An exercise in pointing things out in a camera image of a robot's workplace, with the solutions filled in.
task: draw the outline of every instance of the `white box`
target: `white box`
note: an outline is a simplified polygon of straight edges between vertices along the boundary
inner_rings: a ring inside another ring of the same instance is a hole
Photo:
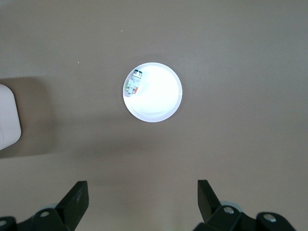
[[[21,128],[13,92],[0,84],[0,150],[16,143]]]

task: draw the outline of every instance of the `round plate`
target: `round plate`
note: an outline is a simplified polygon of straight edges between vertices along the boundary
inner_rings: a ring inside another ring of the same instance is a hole
[[[126,85],[134,70],[142,72],[138,90],[127,96]],[[175,72],[159,63],[141,64],[127,76],[123,86],[123,99],[128,110],[138,119],[159,122],[172,116],[182,99],[182,85]]]

